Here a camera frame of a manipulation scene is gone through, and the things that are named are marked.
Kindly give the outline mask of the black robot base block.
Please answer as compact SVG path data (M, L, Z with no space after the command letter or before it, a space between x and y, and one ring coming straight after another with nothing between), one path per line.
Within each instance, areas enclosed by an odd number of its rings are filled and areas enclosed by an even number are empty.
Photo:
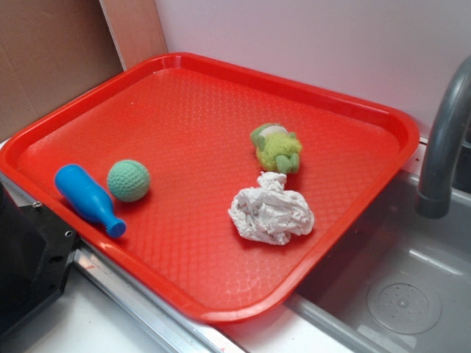
M1 338L63 295L78 240L47 206L18 206L1 187Z

